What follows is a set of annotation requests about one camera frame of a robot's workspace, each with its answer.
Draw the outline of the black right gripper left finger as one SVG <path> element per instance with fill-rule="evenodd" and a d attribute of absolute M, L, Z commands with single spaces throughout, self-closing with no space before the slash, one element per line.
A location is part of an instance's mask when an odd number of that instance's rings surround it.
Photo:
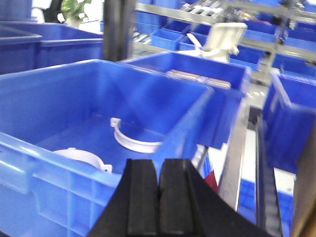
<path fill-rule="evenodd" d="M 90 237 L 157 237 L 158 183 L 150 159 L 128 159 L 122 178 Z"/>

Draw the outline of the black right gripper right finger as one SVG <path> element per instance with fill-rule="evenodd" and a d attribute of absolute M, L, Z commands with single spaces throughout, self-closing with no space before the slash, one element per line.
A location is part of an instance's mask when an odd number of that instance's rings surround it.
<path fill-rule="evenodd" d="M 166 159 L 159 176 L 162 237 L 267 237 L 202 179 L 189 159 Z"/>

